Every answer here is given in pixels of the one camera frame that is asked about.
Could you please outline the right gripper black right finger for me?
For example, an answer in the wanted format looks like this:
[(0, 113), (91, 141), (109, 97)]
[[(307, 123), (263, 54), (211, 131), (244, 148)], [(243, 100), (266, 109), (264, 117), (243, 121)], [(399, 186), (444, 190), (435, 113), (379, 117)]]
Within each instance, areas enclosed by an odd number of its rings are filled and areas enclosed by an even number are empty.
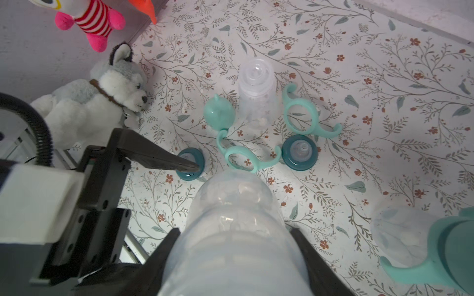
[(309, 275), (309, 285), (315, 296), (354, 296), (350, 288), (326, 264), (299, 229), (291, 228), (290, 234), (302, 252)]

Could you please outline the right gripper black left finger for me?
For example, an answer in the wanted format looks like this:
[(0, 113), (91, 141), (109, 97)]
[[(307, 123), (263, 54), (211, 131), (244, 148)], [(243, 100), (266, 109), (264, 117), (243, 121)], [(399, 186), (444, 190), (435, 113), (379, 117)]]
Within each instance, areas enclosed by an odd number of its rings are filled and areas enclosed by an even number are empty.
[(75, 294), (77, 296), (158, 295), (166, 261), (179, 236), (180, 230), (172, 229), (144, 265), (113, 264), (87, 276), (75, 286)]

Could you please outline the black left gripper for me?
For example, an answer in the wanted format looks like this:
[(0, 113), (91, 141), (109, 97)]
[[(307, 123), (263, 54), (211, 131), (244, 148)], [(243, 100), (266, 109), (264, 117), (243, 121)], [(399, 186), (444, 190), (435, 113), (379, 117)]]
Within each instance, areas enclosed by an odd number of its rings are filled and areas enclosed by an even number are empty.
[(90, 146), (79, 165), (85, 175), (69, 222), (54, 244), (47, 244), (30, 283), (57, 285), (115, 263), (130, 220), (119, 208), (132, 161), (155, 170), (196, 172), (201, 167), (174, 155), (131, 129), (115, 128), (111, 147)]

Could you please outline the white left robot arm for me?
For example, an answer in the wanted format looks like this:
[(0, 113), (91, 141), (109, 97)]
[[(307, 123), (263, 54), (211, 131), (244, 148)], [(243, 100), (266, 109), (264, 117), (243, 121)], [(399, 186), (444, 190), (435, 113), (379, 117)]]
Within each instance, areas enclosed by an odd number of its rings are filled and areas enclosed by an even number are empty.
[(124, 263), (132, 213), (119, 207), (133, 162), (195, 172), (202, 165), (115, 129), (106, 146), (86, 148), (79, 165), (53, 161), (43, 118), (25, 101), (1, 95), (1, 294), (4, 296), (155, 296), (179, 237), (173, 229), (151, 257)]

